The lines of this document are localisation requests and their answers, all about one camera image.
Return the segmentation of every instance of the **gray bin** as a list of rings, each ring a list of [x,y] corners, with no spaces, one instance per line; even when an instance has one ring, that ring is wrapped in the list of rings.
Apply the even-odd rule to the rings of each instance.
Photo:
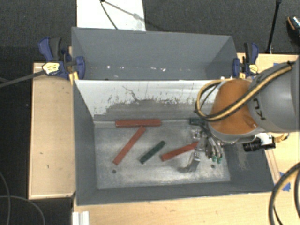
[[[143,47],[143,43],[147,43],[147,36],[152,43],[149,46],[151,49],[146,51],[148,63],[137,53],[126,54],[124,59],[106,53],[114,43],[118,47],[117,51],[134,51]],[[180,45],[171,42],[172,39],[176,41],[178,37],[181,37]],[[214,50],[215,55],[210,55],[208,62],[205,53],[210,53],[211,48],[205,52],[207,46],[203,43],[217,38],[220,38],[219,44],[222,43],[223,46]],[[231,37],[73,29],[72,41],[75,41],[73,56],[83,55],[86,59],[85,79],[89,79],[76,81],[74,85],[78,205],[271,191],[273,181],[264,151],[245,153],[241,146],[227,146],[224,147],[225,157],[219,165],[202,154],[202,160],[195,173],[180,172],[180,168],[187,165],[191,152],[165,162],[159,157],[193,141],[193,127],[188,121],[197,117],[194,113],[197,93],[208,82],[207,79],[219,78],[226,70],[228,73],[225,75],[229,76],[235,55],[224,56],[222,47],[227,47],[227,54],[229,50],[235,52]],[[162,46],[165,46],[165,53],[154,49]],[[180,52],[176,52],[176,49],[183,47],[193,48],[185,50],[192,51],[184,58],[185,61],[178,62],[177,59],[181,57],[178,55],[176,59],[169,57],[172,61],[169,64],[168,56],[177,55]],[[218,64],[212,62],[217,57],[223,62],[226,60],[227,66],[222,63],[220,69],[214,68],[215,73],[207,73]],[[164,59],[167,69],[152,69],[154,63],[161,59]],[[130,70],[134,67],[128,67],[129,60],[137,67],[134,73],[126,72],[127,68]],[[192,61],[194,65],[195,61],[198,61],[199,67],[193,66]],[[108,64],[111,69],[120,66],[121,62],[126,64],[124,69],[116,69],[113,72],[107,70]],[[185,62],[186,71],[192,71],[188,76],[180,70],[180,67],[183,68],[182,62]],[[112,81],[115,76],[118,76],[119,80]],[[206,111],[210,110],[212,102],[208,100],[204,108]],[[114,157],[137,130],[116,128],[114,122],[153,118],[161,119],[162,125],[147,127],[146,132],[121,163],[118,166],[113,164]],[[139,158],[161,140],[166,141],[164,148],[142,165]]]

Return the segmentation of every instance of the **wooden table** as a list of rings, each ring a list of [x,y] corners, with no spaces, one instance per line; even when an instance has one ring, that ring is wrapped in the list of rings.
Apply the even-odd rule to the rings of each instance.
[[[296,60],[292,55],[260,54],[259,71],[273,63]],[[41,64],[34,64],[34,72]],[[72,89],[68,81],[41,76],[33,81],[29,198],[71,197],[75,192],[75,156],[72,116]],[[267,154],[274,173],[286,172],[299,162],[299,133]],[[193,225],[268,224],[270,193],[228,195],[157,202],[74,206],[74,211],[90,212],[90,224],[106,225]],[[281,192],[277,211],[283,224],[299,222],[293,203],[293,182],[289,192]]]

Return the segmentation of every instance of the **red stick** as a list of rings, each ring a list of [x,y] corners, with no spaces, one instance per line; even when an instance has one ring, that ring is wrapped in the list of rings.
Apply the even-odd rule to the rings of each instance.
[[[132,148],[132,146],[139,140],[139,138],[143,135],[143,133],[146,131],[144,127],[140,127],[137,132],[132,136],[132,138],[127,142],[125,147],[121,150],[121,152],[115,157],[113,160],[113,163],[118,165],[122,159],[126,156],[126,154],[129,152],[129,150]]]
[[[191,143],[187,146],[184,146],[182,148],[179,148],[179,149],[176,149],[176,150],[173,150],[171,152],[168,152],[168,153],[165,153],[161,156],[161,160],[164,162],[166,160],[169,160],[181,153],[184,153],[184,152],[187,152],[187,151],[191,151],[193,150],[196,146],[197,146],[198,142],[194,142],[194,143]]]
[[[119,120],[115,122],[117,128],[134,128],[134,127],[159,127],[161,121],[159,119],[145,120]]]

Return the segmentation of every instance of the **bin floor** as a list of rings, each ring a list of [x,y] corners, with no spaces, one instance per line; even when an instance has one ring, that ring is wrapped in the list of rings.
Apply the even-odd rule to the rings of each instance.
[[[162,154],[193,142],[188,120],[162,120],[160,127],[147,127],[146,132],[120,164],[113,164],[114,158],[137,130],[137,127],[116,128],[114,121],[95,121],[98,189],[230,180],[225,155],[222,163],[217,164],[201,153],[198,169],[192,173],[182,173],[180,169],[187,166],[193,151],[188,151],[165,162],[161,161]],[[139,159],[162,140],[166,142],[166,145],[142,165]]]

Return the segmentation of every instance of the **black cable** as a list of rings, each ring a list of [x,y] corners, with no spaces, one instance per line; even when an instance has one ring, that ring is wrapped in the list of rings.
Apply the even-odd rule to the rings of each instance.
[[[43,225],[46,225],[45,216],[44,216],[42,210],[41,210],[40,207],[37,206],[33,201],[31,201],[31,200],[29,200],[29,199],[27,199],[27,198],[24,198],[24,197],[19,197],[19,196],[10,196],[10,198],[19,199],[19,200],[25,201],[25,202],[31,204],[32,206],[34,206],[34,207],[38,210],[39,214],[40,214],[41,217],[42,217]]]
[[[271,198],[270,198],[270,202],[269,202],[269,221],[270,221],[271,225],[275,225],[274,215],[273,215],[273,209],[274,209],[274,201],[275,201],[275,198],[277,196],[277,193],[278,193],[280,187],[282,186],[282,184],[284,184],[284,182],[294,172],[296,172],[297,169],[299,169],[299,167],[300,167],[300,163],[297,163],[292,168],[290,168],[284,175],[281,176],[280,180],[278,181],[278,183],[273,188],[273,191],[272,191],[272,194],[271,194]]]
[[[12,85],[12,84],[15,84],[15,83],[19,83],[19,82],[22,82],[22,81],[26,81],[28,79],[32,79],[32,78],[35,78],[35,77],[38,77],[38,76],[41,76],[41,75],[44,75],[44,74],[45,74],[44,71],[40,71],[40,72],[33,73],[33,74],[30,74],[30,75],[27,75],[27,76],[24,76],[24,77],[20,77],[20,78],[17,78],[17,79],[8,81],[8,82],[4,82],[4,83],[0,84],[0,88],[4,88],[6,86],[9,86],[9,85]]]
[[[279,216],[278,216],[278,214],[277,214],[277,211],[276,211],[276,209],[275,209],[275,206],[273,206],[273,210],[274,210],[275,217],[276,217],[278,223],[279,223],[280,225],[283,225],[283,223],[281,222],[281,220],[280,220],[280,218],[279,218]]]
[[[114,22],[112,21],[111,17],[108,15],[108,13],[107,13],[105,7],[103,6],[102,1],[99,0],[99,2],[100,2],[100,4],[101,4],[101,7],[102,7],[103,11],[105,12],[105,14],[106,14],[108,20],[111,22],[111,24],[114,26],[114,28],[115,28],[116,30],[119,30],[119,29],[117,28],[117,26],[114,24]]]
[[[268,76],[266,76],[266,77],[264,78],[264,80],[267,79],[268,77],[272,76],[274,73],[276,73],[276,72],[280,71],[281,69],[284,69],[284,68],[286,68],[286,67],[288,67],[288,66],[292,66],[292,64],[287,64],[287,65],[281,67],[280,69],[278,69],[278,70],[272,72],[271,74],[269,74]],[[253,96],[255,96],[255,95],[258,94],[260,91],[262,91],[269,83],[271,83],[271,82],[272,82],[274,79],[276,79],[276,78],[273,78],[273,79],[270,80],[267,84],[265,84],[263,87],[261,87],[256,93],[253,94]],[[218,115],[220,115],[220,114],[226,112],[227,110],[231,109],[235,104],[237,104],[238,102],[240,102],[241,100],[243,100],[243,99],[244,99],[250,92],[252,92],[257,86],[258,86],[258,84],[256,84],[256,85],[253,86],[251,89],[249,89],[245,94],[243,94],[243,95],[242,95],[239,99],[237,99],[235,102],[233,102],[232,104],[228,105],[226,108],[224,108],[224,109],[222,109],[222,110],[220,110],[220,111],[218,111],[218,112],[216,112],[216,113],[214,113],[214,114],[210,114],[210,115],[207,115],[207,116],[205,116],[205,117],[202,116],[202,115],[200,115],[200,114],[198,114],[198,115],[199,115],[203,120],[205,120],[205,121],[214,122],[214,121],[220,121],[220,120],[223,120],[223,119],[229,117],[230,115],[234,114],[235,112],[237,112],[239,109],[241,109],[241,108],[242,108],[243,106],[245,106],[246,104],[248,104],[248,103],[250,102],[251,99],[246,100],[241,106],[239,106],[238,108],[232,110],[230,113],[228,113],[226,116],[224,116],[224,117],[222,117],[222,118],[215,119],[215,120],[210,120],[210,118],[213,118],[213,117],[215,117],[215,116],[218,116]]]
[[[7,197],[7,202],[8,202],[8,212],[7,212],[6,224],[9,225],[10,213],[11,213],[11,196],[10,196],[10,192],[9,192],[9,189],[8,189],[8,184],[7,184],[3,174],[1,173],[1,171],[0,171],[0,177],[2,178],[2,181],[3,181],[5,189],[6,189],[6,193],[7,193],[7,196],[5,196],[5,197]]]
[[[299,204],[299,181],[300,181],[300,170],[297,174],[297,178],[295,181],[295,186],[294,186],[294,199],[295,199],[295,205],[296,205],[296,210],[298,213],[298,216],[300,218],[300,204]]]
[[[217,88],[218,84],[214,86],[214,88],[206,95],[205,99],[203,100],[200,109],[203,107],[205,101],[207,100],[207,98],[213,93],[213,91]]]

